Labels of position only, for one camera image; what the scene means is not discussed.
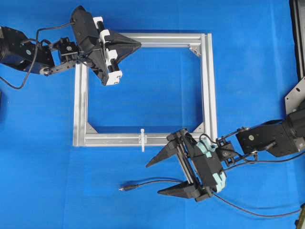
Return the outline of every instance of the wire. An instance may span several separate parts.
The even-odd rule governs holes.
[[[262,215],[262,214],[257,214],[257,213],[248,211],[248,210],[246,210],[244,208],[241,208],[239,206],[236,206],[235,204],[230,203],[229,201],[221,198],[220,196],[218,196],[216,194],[214,194],[214,196],[216,196],[217,198],[222,200],[224,203],[226,203],[226,204],[228,204],[228,205],[230,205],[230,206],[232,206],[232,207],[234,207],[234,208],[236,208],[238,210],[241,210],[241,211],[243,211],[245,213],[248,213],[250,215],[253,215],[253,216],[258,216],[258,217],[263,217],[263,218],[278,218],[278,217],[284,217],[284,216],[293,215],[293,214],[296,214],[296,213],[300,212],[300,209],[299,209],[299,210],[295,210],[295,211],[292,211],[292,212],[287,212],[287,213],[284,213],[284,214],[278,214],[278,215]]]
[[[182,183],[182,181],[178,181],[178,180],[153,180],[153,181],[148,181],[148,182],[145,182],[145,183],[141,183],[141,184],[135,184],[135,185],[126,185],[126,186],[123,186],[121,188],[119,188],[120,191],[129,191],[129,190],[132,190],[132,189],[135,189],[135,188],[138,188],[138,187],[141,187],[143,185],[148,185],[148,184],[152,184],[152,183],[159,183],[159,182],[174,182],[174,183]],[[254,215],[254,216],[258,216],[258,217],[264,217],[264,218],[277,218],[277,217],[284,217],[284,216],[289,216],[289,215],[292,215],[292,214],[295,214],[295,213],[298,213],[300,212],[300,209],[299,210],[296,210],[296,211],[292,211],[292,212],[288,212],[288,213],[284,213],[284,214],[279,214],[279,215],[261,215],[261,214],[257,214],[257,213],[254,213],[254,212],[251,212],[251,211],[248,211],[242,207],[239,207],[235,204],[232,204],[230,203],[229,201],[223,199],[222,197],[220,197],[219,195],[215,194],[214,193],[214,196],[216,196],[217,198],[219,198],[220,200],[222,200],[224,203],[234,207],[234,208],[237,208],[238,210],[241,210],[245,213],[248,213],[248,214],[251,214],[251,215]]]
[[[210,137],[209,135],[207,135],[207,134],[205,134],[205,133],[202,133],[202,134],[199,136],[199,141],[201,141],[202,135],[203,135],[203,136],[206,136],[206,137],[210,140],[210,142],[212,142],[212,143],[214,143],[214,144],[217,144],[215,141],[213,141],[213,140],[211,139],[211,137]]]
[[[290,160],[293,160],[293,159],[296,159],[300,156],[302,156],[303,154],[305,154],[305,151],[296,155],[296,156],[293,156],[291,158],[288,158],[288,159],[285,159],[285,160],[266,160],[266,161],[252,161],[252,160],[247,160],[246,162],[243,162],[243,163],[240,163],[238,165],[235,165],[235,166],[232,166],[232,167],[229,167],[229,168],[226,168],[224,169],[223,171],[228,171],[228,170],[231,170],[232,168],[235,168],[235,167],[239,167],[239,166],[243,166],[243,165],[246,165],[246,164],[255,164],[255,163],[282,163],[282,162],[287,162],[287,161],[290,161]]]
[[[152,181],[148,181],[148,182],[136,184],[136,185],[125,185],[125,186],[119,188],[119,190],[120,191],[129,191],[129,190],[141,187],[143,185],[148,185],[148,184],[152,184],[152,183],[160,183],[160,182],[182,183],[182,181],[179,181],[179,180],[152,180]]]
[[[66,23],[66,24],[60,25],[60,26],[55,26],[55,27],[48,27],[48,28],[41,28],[41,29],[38,29],[37,32],[36,32],[36,40],[35,40],[35,41],[36,41],[36,44],[35,44],[35,54],[34,54],[34,58],[33,58],[33,60],[32,60],[32,64],[30,65],[30,68],[29,68],[29,70],[28,70],[26,76],[24,77],[24,79],[23,79],[23,81],[22,81],[22,84],[21,84],[19,87],[16,87],[16,86],[10,84],[8,81],[6,81],[6,80],[5,80],[4,78],[2,78],[1,76],[0,76],[0,80],[2,80],[2,81],[3,81],[4,83],[6,83],[8,86],[10,86],[11,88],[14,88],[14,89],[16,89],[16,90],[19,90],[19,89],[21,89],[22,87],[24,87],[25,82],[27,81],[27,79],[28,79],[28,77],[29,77],[29,75],[30,75],[30,72],[32,71],[33,66],[34,66],[34,64],[35,64],[35,62],[36,62],[37,52],[38,52],[38,46],[39,46],[39,41],[38,41],[39,32],[40,32],[40,31],[44,31],[44,30],[58,30],[58,29],[65,28],[65,27],[67,27],[67,26],[69,26],[69,25],[73,25],[73,24],[74,24],[74,22],[69,22],[69,23]]]

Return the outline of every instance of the blue backdrop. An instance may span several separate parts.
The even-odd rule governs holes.
[[[288,1],[10,0],[0,3],[0,25],[32,38],[38,28],[68,22],[78,5],[102,15],[112,30],[211,32],[219,135],[284,117],[283,97],[297,83]],[[40,38],[67,35],[74,40],[71,28]],[[124,76],[113,87],[90,75],[94,127],[157,132],[200,123],[199,59],[190,51],[142,49],[120,67]],[[15,84],[24,77],[3,65],[0,75]],[[31,75],[20,91],[0,83],[0,90],[0,228],[294,228],[297,215],[258,219],[216,198],[195,203],[156,193],[170,184],[119,192],[128,180],[183,174],[175,158],[144,168],[158,147],[145,153],[72,147],[74,70]],[[272,157],[261,152],[259,158]],[[232,170],[221,196],[261,214],[294,210],[305,201],[304,161]]]

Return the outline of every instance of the cable connector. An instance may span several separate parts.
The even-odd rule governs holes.
[[[119,191],[129,191],[139,187],[139,185],[126,185],[119,188]]]

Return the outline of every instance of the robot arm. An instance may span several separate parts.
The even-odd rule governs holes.
[[[70,22],[76,43],[68,37],[55,43],[48,40],[38,42],[28,39],[21,31],[0,27],[0,63],[16,70],[48,76],[84,62],[103,85],[119,83],[122,72],[118,63],[139,49],[141,43],[105,29],[102,17],[93,18],[82,6],[73,11]],[[58,51],[61,61],[58,66],[54,65],[52,51]]]
[[[252,128],[240,128],[214,142],[207,139],[196,142],[186,129],[167,137],[169,143],[146,165],[149,167],[173,155],[177,155],[186,181],[158,191],[159,194],[182,198],[194,198],[196,202],[210,198],[225,187],[226,174],[221,162],[230,167],[236,162],[253,156],[257,161],[259,151],[268,151],[276,157],[300,152],[305,148],[305,101],[284,120],[272,120]],[[235,152],[226,139],[236,135],[243,155]]]

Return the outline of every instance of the light blue plastic part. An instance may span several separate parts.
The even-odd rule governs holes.
[[[225,187],[226,175],[224,174],[224,172],[222,172],[220,174],[220,176],[217,173],[214,173],[213,177],[214,177],[214,179],[215,179],[215,181],[217,183],[216,184],[216,192],[220,192]]]
[[[217,148],[217,147],[212,148],[207,140],[202,140],[202,141],[204,142],[204,144],[208,148],[208,150],[210,150],[212,152],[214,152],[215,149]],[[201,149],[201,152],[206,155],[206,157],[212,157],[211,153],[208,150],[206,150],[206,148],[204,147],[204,145],[201,142],[198,142],[197,146],[198,146],[198,148]]]

